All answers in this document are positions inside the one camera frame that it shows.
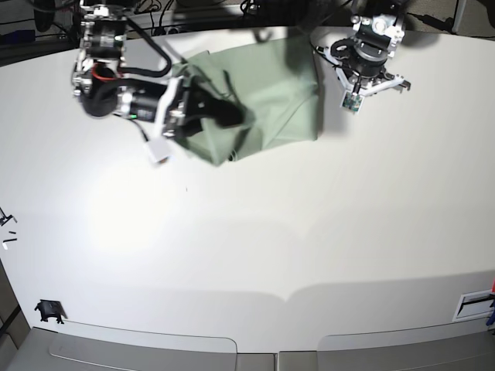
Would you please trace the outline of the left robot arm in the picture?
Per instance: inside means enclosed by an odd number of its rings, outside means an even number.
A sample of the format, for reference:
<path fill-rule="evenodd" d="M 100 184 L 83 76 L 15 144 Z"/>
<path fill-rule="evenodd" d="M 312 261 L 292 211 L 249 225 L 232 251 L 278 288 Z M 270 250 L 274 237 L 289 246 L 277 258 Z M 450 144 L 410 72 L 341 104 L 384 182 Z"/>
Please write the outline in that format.
<path fill-rule="evenodd" d="M 381 91 L 411 89 L 400 74 L 389 73 L 386 62 L 393 58 L 405 37 L 406 1 L 370 1 L 364 12 L 352 2 L 353 34 L 315 51 L 333 67 L 346 100 L 359 101 Z"/>

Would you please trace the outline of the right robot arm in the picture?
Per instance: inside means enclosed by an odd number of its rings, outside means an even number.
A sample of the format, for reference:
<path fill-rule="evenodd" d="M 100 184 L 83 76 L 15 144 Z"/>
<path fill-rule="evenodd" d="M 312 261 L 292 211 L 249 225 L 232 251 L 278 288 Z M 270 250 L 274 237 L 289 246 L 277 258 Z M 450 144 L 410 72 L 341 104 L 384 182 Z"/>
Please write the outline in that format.
<path fill-rule="evenodd" d="M 210 119 L 220 128 L 244 123 L 241 104 L 215 91 L 187 60 L 173 66 L 170 55 L 130 14 L 135 1 L 80 1 L 82 36 L 74 63 L 73 94 L 91 117 L 110 115 L 153 123 L 157 137 L 178 140 L 203 130 Z M 164 61 L 158 70 L 125 61 L 127 31 L 136 32 Z"/>

